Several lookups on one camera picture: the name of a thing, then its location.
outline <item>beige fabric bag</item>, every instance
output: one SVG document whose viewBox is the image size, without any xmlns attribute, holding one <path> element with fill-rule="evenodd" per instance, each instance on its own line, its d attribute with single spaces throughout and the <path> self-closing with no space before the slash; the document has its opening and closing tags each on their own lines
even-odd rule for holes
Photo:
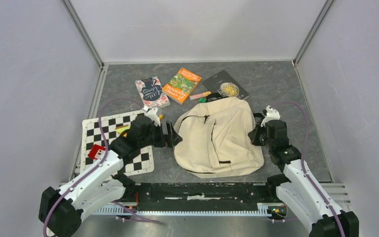
<svg viewBox="0 0 379 237">
<path fill-rule="evenodd" d="M 174 148 L 177 163 L 200 178 L 247 175 L 261 168 L 260 147 L 248 133 L 255 119 L 248 102 L 229 97 L 201 103 L 174 125 L 183 141 Z"/>
</svg>

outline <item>gray marble surface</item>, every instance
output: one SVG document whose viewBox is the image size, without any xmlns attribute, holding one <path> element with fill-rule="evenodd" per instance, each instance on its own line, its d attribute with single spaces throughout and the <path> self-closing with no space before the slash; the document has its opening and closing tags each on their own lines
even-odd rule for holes
<svg viewBox="0 0 379 237">
<path fill-rule="evenodd" d="M 129 101 L 116 101 L 109 104 L 103 111 L 103 116 L 115 115 L 140 109 L 140 99 L 134 81 L 158 76 L 162 85 L 178 72 L 180 68 L 206 79 L 215 73 L 226 70 L 249 93 L 246 99 L 253 112 L 260 112 L 267 105 L 280 101 L 296 101 L 307 110 L 306 101 L 291 62 L 217 62 L 217 63 L 170 63 L 170 64 L 132 64 L 109 65 L 100 106 L 116 97 L 124 97 Z M 200 84 L 193 94 L 202 93 L 207 89 Z M 164 121 L 173 123 L 180 115 L 198 103 L 197 100 L 187 100 L 179 105 L 171 100 L 171 105 L 164 108 Z M 292 145 L 299 150 L 305 141 L 306 125 L 301 112 L 293 105 L 275 106 L 281 114 L 281 119 L 288 125 L 288 136 Z M 316 134 L 311 116 L 308 149 L 305 159 L 316 179 L 320 182 L 331 181 L 329 170 Z M 279 169 L 272 164 L 268 152 L 263 149 L 265 163 L 262 168 L 252 174 L 238 177 L 200 179 L 183 170 L 175 161 L 172 149 L 154 148 L 154 171 L 151 173 L 133 175 L 136 182 L 265 182 L 267 177 L 279 174 Z"/>
</svg>

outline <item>white panel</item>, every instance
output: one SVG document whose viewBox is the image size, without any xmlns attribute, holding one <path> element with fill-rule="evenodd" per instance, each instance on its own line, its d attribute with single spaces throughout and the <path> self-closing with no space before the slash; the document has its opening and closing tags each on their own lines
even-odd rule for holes
<svg viewBox="0 0 379 237">
<path fill-rule="evenodd" d="M 379 236 L 379 1 L 335 1 L 300 76 L 362 236 Z"/>
<path fill-rule="evenodd" d="M 98 72 L 60 1 L 0 1 L 0 237 L 42 236 L 41 193 L 69 177 Z"/>
<path fill-rule="evenodd" d="M 324 0 L 73 0 L 105 62 L 293 59 Z"/>
</svg>

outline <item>book cover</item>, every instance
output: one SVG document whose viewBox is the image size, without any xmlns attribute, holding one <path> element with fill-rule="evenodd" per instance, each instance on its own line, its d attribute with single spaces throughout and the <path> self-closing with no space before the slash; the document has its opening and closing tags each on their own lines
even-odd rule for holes
<svg viewBox="0 0 379 237">
<path fill-rule="evenodd" d="M 155 106 L 163 108 L 171 104 L 168 97 L 163 93 L 162 85 L 157 77 L 137 80 L 136 87 L 143 100 L 143 104 L 149 108 Z"/>
<path fill-rule="evenodd" d="M 212 75 L 203 82 L 204 86 L 211 92 L 218 92 L 222 96 L 235 96 L 239 99 L 246 99 L 249 93 L 233 79 L 225 70 Z"/>
<path fill-rule="evenodd" d="M 183 104 L 197 85 L 201 77 L 181 68 L 178 73 L 163 87 L 163 91 L 179 104 Z"/>
</svg>

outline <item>chessboard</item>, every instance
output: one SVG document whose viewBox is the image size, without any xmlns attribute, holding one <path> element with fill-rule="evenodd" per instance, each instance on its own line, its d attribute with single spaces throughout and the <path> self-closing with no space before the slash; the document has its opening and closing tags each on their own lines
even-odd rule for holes
<svg viewBox="0 0 379 237">
<path fill-rule="evenodd" d="M 130 125 L 137 115 L 144 114 L 143 111 L 133 111 L 119 115 L 106 116 L 101 118 L 102 129 L 106 139 L 111 143 L 119 133 L 119 127 Z M 82 122 L 82 146 L 80 154 L 80 173 L 90 167 L 94 159 L 88 156 L 94 145 L 104 147 L 101 131 L 98 125 L 98 118 L 87 119 Z M 152 146 L 147 146 L 140 150 L 140 155 L 133 159 L 132 163 L 126 164 L 120 172 L 125 175 L 136 175 L 149 173 L 154 170 Z"/>
</svg>

